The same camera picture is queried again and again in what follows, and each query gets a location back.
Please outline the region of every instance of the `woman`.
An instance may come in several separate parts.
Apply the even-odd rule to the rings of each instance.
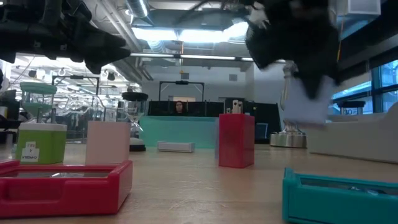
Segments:
[[[187,109],[185,109],[184,104],[182,101],[177,101],[175,103],[175,108],[174,108],[174,115],[175,116],[185,116],[187,114]]]

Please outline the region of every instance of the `teal block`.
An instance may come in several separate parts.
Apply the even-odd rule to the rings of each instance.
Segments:
[[[214,149],[216,120],[206,117],[144,116],[139,123],[144,130],[140,138],[147,147],[157,147],[158,141],[194,142],[195,149]]]
[[[286,168],[282,192],[287,222],[398,223],[398,184],[295,174]]]

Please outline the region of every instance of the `green cup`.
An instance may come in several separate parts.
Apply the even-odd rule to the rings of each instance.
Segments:
[[[66,125],[22,123],[19,126],[16,159],[21,164],[63,162],[66,141]]]

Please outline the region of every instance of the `white block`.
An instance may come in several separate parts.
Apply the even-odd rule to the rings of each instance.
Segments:
[[[177,142],[166,142],[158,141],[157,150],[159,152],[194,152],[195,143],[177,143]]]
[[[238,102],[239,102],[239,100],[232,101],[232,113],[239,113]]]
[[[334,81],[330,77],[324,76],[317,98],[310,100],[302,81],[292,78],[287,89],[288,97],[285,100],[284,120],[297,124],[324,125],[328,117],[328,105],[334,88]]]

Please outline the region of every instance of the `red tray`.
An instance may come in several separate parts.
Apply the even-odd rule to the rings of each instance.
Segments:
[[[106,166],[0,163],[0,218],[105,215],[120,209],[132,185],[132,162]]]

